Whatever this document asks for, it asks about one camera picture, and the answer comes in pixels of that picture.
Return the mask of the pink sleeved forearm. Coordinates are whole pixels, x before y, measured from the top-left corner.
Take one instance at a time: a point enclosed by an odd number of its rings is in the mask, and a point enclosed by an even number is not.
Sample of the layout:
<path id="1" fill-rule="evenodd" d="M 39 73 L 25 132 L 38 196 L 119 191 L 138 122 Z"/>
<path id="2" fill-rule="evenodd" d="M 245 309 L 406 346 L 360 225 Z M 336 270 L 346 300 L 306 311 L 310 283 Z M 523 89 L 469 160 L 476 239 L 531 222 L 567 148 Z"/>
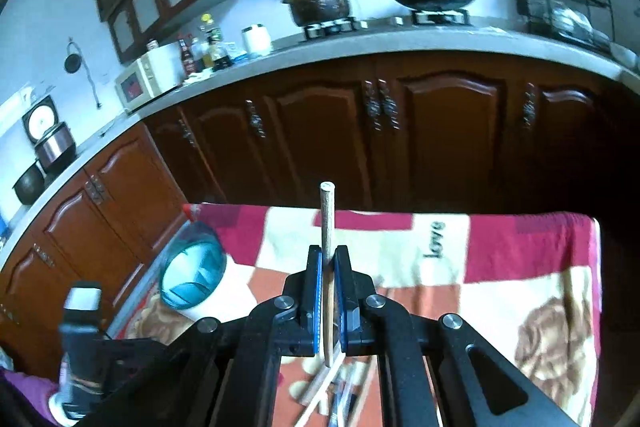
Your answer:
<path id="1" fill-rule="evenodd" d="M 58 392 L 58 384 L 47 378 L 1 369 L 1 380 L 24 399 L 34 411 L 52 426 L 58 426 L 49 409 L 49 399 Z"/>

